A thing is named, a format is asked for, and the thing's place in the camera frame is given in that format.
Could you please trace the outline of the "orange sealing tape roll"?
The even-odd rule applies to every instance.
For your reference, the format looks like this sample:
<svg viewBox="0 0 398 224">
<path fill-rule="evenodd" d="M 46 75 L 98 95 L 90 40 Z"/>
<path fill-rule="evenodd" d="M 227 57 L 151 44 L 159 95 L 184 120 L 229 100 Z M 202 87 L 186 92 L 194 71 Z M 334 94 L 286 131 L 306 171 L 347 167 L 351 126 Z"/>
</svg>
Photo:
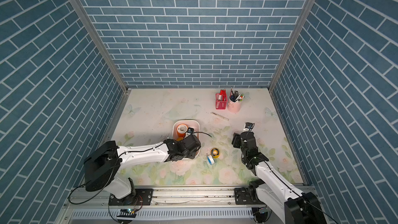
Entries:
<svg viewBox="0 0 398 224">
<path fill-rule="evenodd" d="M 176 128 L 177 136 L 178 136 L 179 138 L 184 138 L 187 129 L 188 129 L 188 126 L 187 126 L 186 124 L 183 124 L 183 123 L 182 123 L 182 124 L 179 124 L 179 125 L 177 126 L 177 128 Z"/>
</svg>

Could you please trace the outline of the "yellow black tape roll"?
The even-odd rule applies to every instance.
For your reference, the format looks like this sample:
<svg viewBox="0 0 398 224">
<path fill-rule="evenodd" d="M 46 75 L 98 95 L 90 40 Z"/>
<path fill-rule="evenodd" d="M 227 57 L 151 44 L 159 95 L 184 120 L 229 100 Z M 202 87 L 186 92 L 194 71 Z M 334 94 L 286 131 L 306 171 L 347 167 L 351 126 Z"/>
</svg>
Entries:
<svg viewBox="0 0 398 224">
<path fill-rule="evenodd" d="M 220 151 L 219 151 L 219 149 L 217 149 L 217 148 L 212 148 L 210 152 L 211 152 L 211 156 L 212 156 L 213 158 L 215 158 L 215 159 L 219 158 L 219 156 L 220 156 Z"/>
</svg>

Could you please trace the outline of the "white plastic storage box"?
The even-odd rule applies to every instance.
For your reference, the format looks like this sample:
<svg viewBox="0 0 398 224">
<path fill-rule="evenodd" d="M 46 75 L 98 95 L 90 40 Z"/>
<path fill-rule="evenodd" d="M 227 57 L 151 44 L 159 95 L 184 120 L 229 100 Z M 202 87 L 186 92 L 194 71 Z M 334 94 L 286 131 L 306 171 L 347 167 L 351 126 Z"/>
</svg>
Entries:
<svg viewBox="0 0 398 224">
<path fill-rule="evenodd" d="M 176 155 L 173 161 L 193 160 L 202 148 L 199 141 L 200 125 L 196 120 L 179 120 L 173 126 L 172 139 L 173 146 L 176 149 Z"/>
</svg>

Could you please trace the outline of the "small blue tape roll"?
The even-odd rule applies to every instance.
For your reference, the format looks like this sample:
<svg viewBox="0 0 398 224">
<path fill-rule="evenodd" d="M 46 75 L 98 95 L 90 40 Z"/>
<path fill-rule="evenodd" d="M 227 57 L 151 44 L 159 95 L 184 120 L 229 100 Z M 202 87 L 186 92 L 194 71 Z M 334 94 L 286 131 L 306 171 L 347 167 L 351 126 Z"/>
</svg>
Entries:
<svg viewBox="0 0 398 224">
<path fill-rule="evenodd" d="M 207 161 L 208 161 L 208 163 L 209 163 L 211 166 L 215 164 L 215 161 L 214 161 L 212 155 L 208 155 L 208 156 L 207 156 Z"/>
</svg>

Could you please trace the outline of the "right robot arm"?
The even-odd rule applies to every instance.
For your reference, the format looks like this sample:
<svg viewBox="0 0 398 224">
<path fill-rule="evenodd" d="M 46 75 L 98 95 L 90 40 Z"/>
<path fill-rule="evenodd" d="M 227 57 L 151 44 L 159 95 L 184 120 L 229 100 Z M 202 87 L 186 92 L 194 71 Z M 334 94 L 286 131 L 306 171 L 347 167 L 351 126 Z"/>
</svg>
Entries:
<svg viewBox="0 0 398 224">
<path fill-rule="evenodd" d="M 254 133 L 234 133 L 232 145 L 241 151 L 241 161 L 257 179 L 247 188 L 235 189 L 238 205 L 265 204 L 284 224 L 326 224 L 319 199 L 287 181 L 259 151 Z"/>
</svg>

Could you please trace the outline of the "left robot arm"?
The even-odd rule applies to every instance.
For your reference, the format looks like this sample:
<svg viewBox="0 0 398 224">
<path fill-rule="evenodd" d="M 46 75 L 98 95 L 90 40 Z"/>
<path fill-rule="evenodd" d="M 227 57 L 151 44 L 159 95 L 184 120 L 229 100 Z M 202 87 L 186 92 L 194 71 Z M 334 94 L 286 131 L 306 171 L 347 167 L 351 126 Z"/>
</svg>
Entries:
<svg viewBox="0 0 398 224">
<path fill-rule="evenodd" d="M 177 162 L 193 160 L 201 148 L 195 134 L 181 141 L 165 139 L 146 146 L 118 146 L 108 141 L 92 152 L 84 160 L 85 190 L 94 192 L 105 190 L 116 199 L 134 196 L 133 182 L 121 176 L 121 170 L 154 162 Z"/>
</svg>

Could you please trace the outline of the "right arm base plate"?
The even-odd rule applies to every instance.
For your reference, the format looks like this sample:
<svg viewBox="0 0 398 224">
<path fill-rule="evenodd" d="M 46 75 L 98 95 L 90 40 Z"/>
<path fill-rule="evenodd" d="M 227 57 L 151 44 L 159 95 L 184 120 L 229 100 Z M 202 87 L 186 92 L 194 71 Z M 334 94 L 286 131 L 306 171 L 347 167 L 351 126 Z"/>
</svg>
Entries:
<svg viewBox="0 0 398 224">
<path fill-rule="evenodd" d="M 234 199 L 236 205 L 264 205 L 264 203 L 258 199 L 255 190 L 250 187 L 235 188 Z"/>
</svg>

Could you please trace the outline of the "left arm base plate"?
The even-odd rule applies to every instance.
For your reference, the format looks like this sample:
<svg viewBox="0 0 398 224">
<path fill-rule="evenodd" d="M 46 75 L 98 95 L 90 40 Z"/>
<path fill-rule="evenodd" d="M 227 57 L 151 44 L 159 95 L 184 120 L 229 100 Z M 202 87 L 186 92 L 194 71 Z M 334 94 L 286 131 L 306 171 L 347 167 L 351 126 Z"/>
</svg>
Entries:
<svg viewBox="0 0 398 224">
<path fill-rule="evenodd" d="M 108 205 L 110 206 L 147 206 L 150 205 L 154 190 L 151 188 L 136 189 L 135 194 L 117 199 L 114 195 L 110 195 Z"/>
</svg>

